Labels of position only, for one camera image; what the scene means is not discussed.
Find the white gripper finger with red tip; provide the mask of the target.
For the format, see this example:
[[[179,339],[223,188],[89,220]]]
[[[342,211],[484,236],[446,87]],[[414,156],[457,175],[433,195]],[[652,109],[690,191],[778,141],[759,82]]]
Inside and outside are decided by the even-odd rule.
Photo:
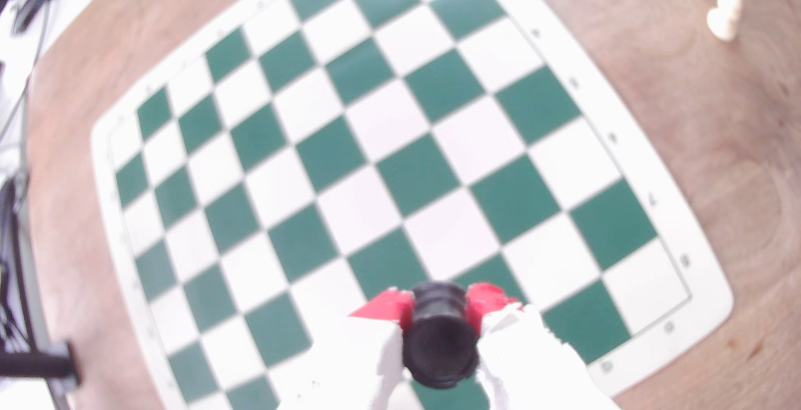
[[[466,299],[479,332],[476,379],[491,409],[618,409],[534,305],[488,282],[470,285]]]
[[[389,288],[334,323],[306,355],[279,409],[386,409],[405,369],[410,291]]]

